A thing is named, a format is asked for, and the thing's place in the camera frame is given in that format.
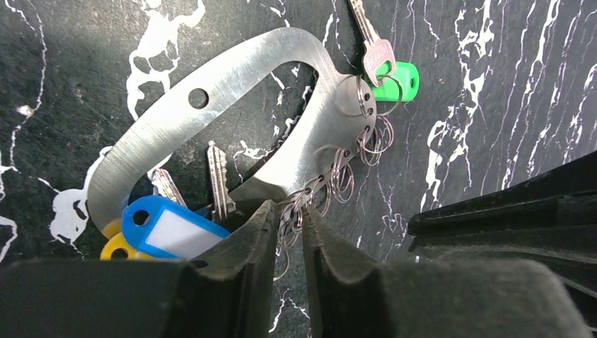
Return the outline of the large silver carabiner keyring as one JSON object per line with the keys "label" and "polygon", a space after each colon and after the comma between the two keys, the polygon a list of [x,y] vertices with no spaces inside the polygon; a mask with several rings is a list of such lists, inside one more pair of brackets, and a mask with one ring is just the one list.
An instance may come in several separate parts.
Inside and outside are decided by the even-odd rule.
{"label": "large silver carabiner keyring", "polygon": [[94,171],[88,187],[89,216],[111,238],[137,181],[191,138],[219,125],[228,110],[275,68],[301,62],[318,73],[310,100],[274,155],[231,197],[245,213],[265,200],[287,200],[319,189],[337,151],[354,155],[358,138],[373,129],[372,90],[356,75],[340,73],[322,42],[297,27],[250,38],[180,80],[119,138]]}

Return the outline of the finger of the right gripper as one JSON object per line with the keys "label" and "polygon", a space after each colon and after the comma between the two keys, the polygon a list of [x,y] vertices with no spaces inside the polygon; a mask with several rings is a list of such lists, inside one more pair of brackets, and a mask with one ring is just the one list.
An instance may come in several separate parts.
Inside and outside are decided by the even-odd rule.
{"label": "finger of the right gripper", "polygon": [[531,259],[596,296],[596,153],[485,196],[414,215],[409,251],[426,258]]}

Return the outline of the yellow key tag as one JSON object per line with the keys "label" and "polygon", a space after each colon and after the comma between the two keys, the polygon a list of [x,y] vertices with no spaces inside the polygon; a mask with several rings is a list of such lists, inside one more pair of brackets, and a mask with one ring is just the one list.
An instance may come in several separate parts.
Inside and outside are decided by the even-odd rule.
{"label": "yellow key tag", "polygon": [[134,249],[127,243],[121,231],[121,219],[117,218],[110,221],[109,224],[102,229],[101,233],[108,240],[101,250],[101,260],[155,260],[154,257]]}

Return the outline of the green key tag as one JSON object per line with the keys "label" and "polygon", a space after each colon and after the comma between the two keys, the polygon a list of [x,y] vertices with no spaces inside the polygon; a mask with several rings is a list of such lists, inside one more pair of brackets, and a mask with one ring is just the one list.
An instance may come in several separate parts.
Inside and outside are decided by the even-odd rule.
{"label": "green key tag", "polygon": [[417,67],[396,60],[390,41],[382,39],[366,17],[362,1],[350,0],[348,4],[363,38],[363,70],[376,100],[394,103],[412,101],[420,85]]}

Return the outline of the blue key tag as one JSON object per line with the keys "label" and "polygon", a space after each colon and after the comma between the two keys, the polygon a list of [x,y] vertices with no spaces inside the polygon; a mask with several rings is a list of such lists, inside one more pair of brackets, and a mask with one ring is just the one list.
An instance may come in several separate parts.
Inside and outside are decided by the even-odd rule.
{"label": "blue key tag", "polygon": [[231,232],[162,196],[143,196],[124,208],[121,232],[137,251],[154,258],[191,260]]}

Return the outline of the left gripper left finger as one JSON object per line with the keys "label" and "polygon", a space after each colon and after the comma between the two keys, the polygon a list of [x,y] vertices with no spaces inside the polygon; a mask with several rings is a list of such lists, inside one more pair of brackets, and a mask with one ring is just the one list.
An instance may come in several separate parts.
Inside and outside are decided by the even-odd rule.
{"label": "left gripper left finger", "polygon": [[277,205],[186,261],[31,260],[1,270],[2,337],[266,337]]}

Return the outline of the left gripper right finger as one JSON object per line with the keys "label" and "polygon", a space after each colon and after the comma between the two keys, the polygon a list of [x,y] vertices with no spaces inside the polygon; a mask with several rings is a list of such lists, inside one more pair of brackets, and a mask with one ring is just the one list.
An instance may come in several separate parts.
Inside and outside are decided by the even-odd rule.
{"label": "left gripper right finger", "polygon": [[303,210],[314,337],[590,337],[563,283],[530,260],[379,262]]}

